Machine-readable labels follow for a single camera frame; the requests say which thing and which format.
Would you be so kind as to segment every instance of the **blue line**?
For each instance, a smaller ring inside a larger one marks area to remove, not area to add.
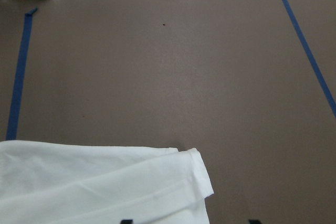
[[[6,140],[15,140],[17,133],[17,126],[21,107],[21,98],[23,90],[23,82],[25,78],[26,62],[31,34],[31,26],[33,24],[33,14],[37,8],[32,9],[25,14],[25,23],[22,33],[19,56],[17,59],[16,73],[13,87],[11,110],[9,112],[8,127]]]
[[[287,10],[287,13],[288,13],[288,15],[290,17],[290,20],[292,21],[292,24],[293,24],[293,26],[295,28],[295,31],[296,31],[296,33],[297,33],[297,35],[298,35],[298,37],[299,37],[299,39],[301,41],[301,44],[302,44],[302,46],[303,46],[303,48],[304,48],[304,50],[305,50],[305,52],[307,54],[307,57],[308,57],[308,59],[310,61],[310,64],[311,64],[311,66],[312,66],[312,68],[313,68],[313,70],[315,72],[315,75],[316,75],[316,77],[317,77],[317,79],[318,79],[318,81],[319,81],[319,83],[321,85],[321,88],[322,88],[322,90],[324,92],[324,95],[327,98],[327,101],[329,102],[329,106],[330,106],[330,108],[331,108],[331,110],[332,110],[332,112],[333,112],[333,114],[334,114],[334,116],[336,118],[336,103],[335,103],[335,100],[332,97],[332,94],[331,94],[331,92],[330,92],[330,90],[328,88],[328,85],[327,85],[327,83],[324,80],[324,77],[323,77],[323,75],[321,73],[321,70],[320,70],[319,66],[317,65],[317,62],[316,62],[316,60],[314,58],[314,55],[313,55],[313,53],[311,52],[311,50],[309,48],[309,45],[308,45],[308,43],[307,43],[307,41],[305,39],[305,36],[303,35],[303,32],[302,32],[302,30],[301,30],[301,28],[299,26],[298,21],[295,18],[294,12],[292,11],[292,9],[291,9],[291,7],[289,5],[288,0],[282,0],[282,2],[283,2],[284,6],[285,6],[285,8]]]

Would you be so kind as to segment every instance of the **cloth fold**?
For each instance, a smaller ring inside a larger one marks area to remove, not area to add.
[[[2,223],[207,224],[196,149],[0,143]]]

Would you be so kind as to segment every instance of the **blue tape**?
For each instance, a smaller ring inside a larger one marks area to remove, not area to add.
[[[324,95],[325,95],[325,97],[326,97],[326,99],[327,99],[327,101],[329,103],[329,106],[330,106],[330,108],[331,108],[331,110],[332,110],[332,112],[333,112],[333,114],[334,114],[334,116],[336,118],[336,103],[335,103],[334,98],[332,97],[332,94],[331,94],[331,92],[329,90],[329,87],[328,87],[327,83],[325,82],[325,79],[324,79],[324,77],[323,77],[323,75],[321,73],[321,70],[320,70],[319,66],[317,65],[317,62],[316,62],[316,60],[314,58],[314,55],[313,55],[313,53],[311,52],[311,50],[309,48],[309,45],[308,45],[308,43],[307,43],[307,41],[305,39],[305,36],[303,35],[303,32],[302,32],[302,30],[301,30],[301,28],[299,26],[298,21],[295,18],[294,12],[292,11],[292,9],[291,9],[291,7],[289,5],[288,0],[282,0],[282,2],[283,2],[284,6],[285,6],[285,8],[287,10],[287,13],[288,13],[288,15],[290,17],[290,20],[292,21],[292,24],[293,24],[293,26],[295,28],[295,31],[296,31],[296,33],[297,33],[297,35],[298,35],[298,37],[299,37],[299,39],[301,41],[301,44],[302,44],[302,46],[303,46],[303,48],[304,48],[304,50],[305,50],[305,52],[307,54],[307,57],[308,57],[308,59],[310,61],[310,64],[311,64],[311,66],[312,66],[312,68],[313,68],[313,70],[315,72],[315,75],[316,75],[316,77],[317,77],[317,79],[318,79],[318,81],[320,83],[320,86],[321,86],[321,88],[322,88],[322,90],[324,92]]]
[[[23,90],[23,82],[25,78],[26,62],[31,34],[31,26],[33,24],[33,14],[37,8],[32,9],[25,14],[25,23],[22,33],[21,45],[19,56],[17,59],[16,73],[13,87],[12,103],[10,104],[11,110],[9,112],[8,127],[6,140],[15,140],[17,133],[17,126],[21,107],[21,98]]]

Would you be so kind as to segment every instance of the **folded white cloth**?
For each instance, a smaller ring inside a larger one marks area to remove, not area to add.
[[[2,224],[207,224],[196,149],[0,142]]]

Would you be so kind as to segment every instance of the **black object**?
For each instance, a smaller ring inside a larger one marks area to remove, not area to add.
[[[122,220],[120,224],[133,224],[133,220]]]
[[[248,220],[250,224],[261,224],[260,220]]]

